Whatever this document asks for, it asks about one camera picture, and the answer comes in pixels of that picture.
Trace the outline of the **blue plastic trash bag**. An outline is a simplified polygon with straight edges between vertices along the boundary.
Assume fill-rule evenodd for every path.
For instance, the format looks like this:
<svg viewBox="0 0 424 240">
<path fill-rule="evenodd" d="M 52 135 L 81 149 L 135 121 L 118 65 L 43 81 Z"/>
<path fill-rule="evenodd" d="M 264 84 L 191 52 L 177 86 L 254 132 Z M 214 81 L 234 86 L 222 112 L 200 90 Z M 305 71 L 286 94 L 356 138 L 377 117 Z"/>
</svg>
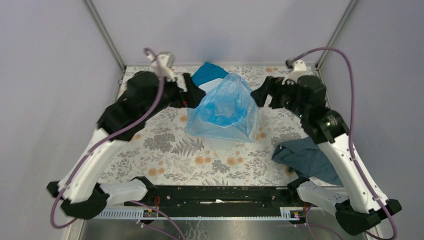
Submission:
<svg viewBox="0 0 424 240">
<path fill-rule="evenodd" d="M 253 143 L 258 128 L 259 107 L 252 89 L 238 74 L 229 73 L 208 91 L 196 108 L 187 110 L 187 134 Z"/>
</svg>

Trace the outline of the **white plastic trash bin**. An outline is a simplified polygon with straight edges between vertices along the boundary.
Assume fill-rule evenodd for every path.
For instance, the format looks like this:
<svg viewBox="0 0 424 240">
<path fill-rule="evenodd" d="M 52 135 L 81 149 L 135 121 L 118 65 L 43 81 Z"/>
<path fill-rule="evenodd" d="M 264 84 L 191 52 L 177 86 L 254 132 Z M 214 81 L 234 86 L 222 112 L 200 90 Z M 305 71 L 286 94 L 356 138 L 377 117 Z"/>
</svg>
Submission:
<svg viewBox="0 0 424 240">
<path fill-rule="evenodd" d="M 230 133 L 233 130 L 231 116 L 235 111 L 235 104 L 222 81 L 222 78 L 217 78 L 199 86 L 206 96 L 200 104 L 201 123 L 198 133 L 216 151 L 228 151 L 236 143 L 235 137 Z"/>
</svg>

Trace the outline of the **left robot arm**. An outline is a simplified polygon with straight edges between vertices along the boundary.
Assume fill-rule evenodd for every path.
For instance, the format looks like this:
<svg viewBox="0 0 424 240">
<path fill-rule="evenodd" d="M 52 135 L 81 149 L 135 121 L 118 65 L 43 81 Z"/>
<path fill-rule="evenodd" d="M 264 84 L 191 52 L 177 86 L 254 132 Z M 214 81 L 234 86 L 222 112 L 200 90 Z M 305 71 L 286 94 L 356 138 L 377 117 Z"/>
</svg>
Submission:
<svg viewBox="0 0 424 240">
<path fill-rule="evenodd" d="M 174 78 L 159 77 L 151 71 L 136 72 L 127 81 L 124 93 L 100 116 L 91 143 L 74 168 L 62 180 L 47 185 L 55 206 L 68 217 L 89 220 L 107 206 L 131 201 L 152 204 L 155 192 L 145 177 L 113 184 L 99 183 L 99 179 L 153 116 L 169 107 L 194 109 L 199 105 L 205 91 L 194 84 L 190 74 L 184 73 L 183 80 L 185 88 L 180 88 Z"/>
</svg>

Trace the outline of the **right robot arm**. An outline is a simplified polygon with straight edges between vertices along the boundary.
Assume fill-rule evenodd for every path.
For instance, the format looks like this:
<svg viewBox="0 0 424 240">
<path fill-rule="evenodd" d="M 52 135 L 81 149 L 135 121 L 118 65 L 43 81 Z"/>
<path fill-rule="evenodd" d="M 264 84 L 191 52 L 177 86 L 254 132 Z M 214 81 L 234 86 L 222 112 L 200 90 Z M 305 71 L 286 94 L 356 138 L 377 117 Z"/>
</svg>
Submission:
<svg viewBox="0 0 424 240">
<path fill-rule="evenodd" d="M 291 205 L 307 202 L 327 211 L 352 236 L 365 233 L 402 210 L 400 202 L 388 198 L 365 168 L 344 119 L 327 107 L 326 86 L 318 77 L 283 80 L 269 76 L 251 96 L 259 107 L 271 96 L 272 109 L 285 108 L 300 118 L 304 132 L 326 155 L 346 192 L 341 196 L 301 178 L 289 184 L 286 198 Z"/>
</svg>

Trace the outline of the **bright blue folded cloth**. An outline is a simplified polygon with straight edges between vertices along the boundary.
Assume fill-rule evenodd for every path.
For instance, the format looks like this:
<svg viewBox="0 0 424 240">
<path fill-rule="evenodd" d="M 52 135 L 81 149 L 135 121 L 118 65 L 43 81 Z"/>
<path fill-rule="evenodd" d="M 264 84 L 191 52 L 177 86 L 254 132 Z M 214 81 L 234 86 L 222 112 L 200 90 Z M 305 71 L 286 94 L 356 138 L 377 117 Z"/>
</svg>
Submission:
<svg viewBox="0 0 424 240">
<path fill-rule="evenodd" d="M 210 62 L 205 62 L 194 72 L 194 74 L 191 76 L 191 79 L 193 83 L 199 87 L 200 85 L 211 82 L 215 79 L 223 79 L 228 74 L 229 73 L 221 66 Z"/>
</svg>

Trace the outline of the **floral patterned table mat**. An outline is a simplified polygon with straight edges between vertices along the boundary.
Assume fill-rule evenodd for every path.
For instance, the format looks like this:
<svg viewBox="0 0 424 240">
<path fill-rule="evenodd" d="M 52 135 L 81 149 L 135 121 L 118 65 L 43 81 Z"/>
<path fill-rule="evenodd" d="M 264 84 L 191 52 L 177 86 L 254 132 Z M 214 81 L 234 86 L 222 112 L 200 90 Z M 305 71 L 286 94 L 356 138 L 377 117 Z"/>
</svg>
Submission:
<svg viewBox="0 0 424 240">
<path fill-rule="evenodd" d="M 260 109 L 254 142 L 231 146 L 185 133 L 184 108 L 166 108 L 112 159 L 101 183 L 147 177 L 155 185 L 285 186 L 297 175 L 272 160 L 277 144 L 306 136 L 299 119 L 285 109 Z"/>
</svg>

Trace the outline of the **grey-blue crumpled cloth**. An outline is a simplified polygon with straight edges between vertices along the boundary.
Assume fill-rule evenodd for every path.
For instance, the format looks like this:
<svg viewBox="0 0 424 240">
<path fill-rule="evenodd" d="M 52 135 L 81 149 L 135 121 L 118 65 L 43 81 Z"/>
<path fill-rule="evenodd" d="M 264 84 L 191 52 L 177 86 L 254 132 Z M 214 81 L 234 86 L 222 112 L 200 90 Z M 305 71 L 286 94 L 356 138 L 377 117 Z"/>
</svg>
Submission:
<svg viewBox="0 0 424 240">
<path fill-rule="evenodd" d="M 328 184 L 343 185 L 328 157 L 310 137 L 279 143 L 271 159 L 291 168 L 299 177 L 315 177 Z"/>
</svg>

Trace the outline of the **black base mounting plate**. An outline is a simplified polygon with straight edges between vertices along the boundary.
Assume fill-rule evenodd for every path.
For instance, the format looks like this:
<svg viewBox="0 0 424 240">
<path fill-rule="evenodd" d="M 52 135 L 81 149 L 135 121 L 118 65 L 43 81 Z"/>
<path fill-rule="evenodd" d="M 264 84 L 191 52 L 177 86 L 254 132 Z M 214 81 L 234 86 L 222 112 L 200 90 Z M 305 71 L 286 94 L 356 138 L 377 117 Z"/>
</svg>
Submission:
<svg viewBox="0 0 424 240">
<path fill-rule="evenodd" d="M 161 208 L 226 206 L 294 207 L 305 210 L 311 204 L 302 201 L 295 191 L 276 186 L 177 186 L 158 185 L 148 190 L 140 203 Z"/>
</svg>

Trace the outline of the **aluminium rail front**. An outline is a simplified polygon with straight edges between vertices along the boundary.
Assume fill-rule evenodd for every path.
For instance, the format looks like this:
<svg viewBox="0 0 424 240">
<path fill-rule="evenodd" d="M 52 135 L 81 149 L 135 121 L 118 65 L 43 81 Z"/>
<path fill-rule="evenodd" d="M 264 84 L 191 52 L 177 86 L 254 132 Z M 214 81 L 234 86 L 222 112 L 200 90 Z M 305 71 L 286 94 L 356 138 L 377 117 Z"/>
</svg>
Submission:
<svg viewBox="0 0 424 240">
<path fill-rule="evenodd" d="M 246 204 L 230 206 L 225 204 L 201 205 L 193 207 L 163 207 L 160 209 L 172 220 L 247 220 L 247 221 L 300 221 L 304 214 L 300 208 L 247 206 Z M 102 220 L 166 220 L 161 213 L 148 208 L 108 208 L 95 219 Z"/>
</svg>

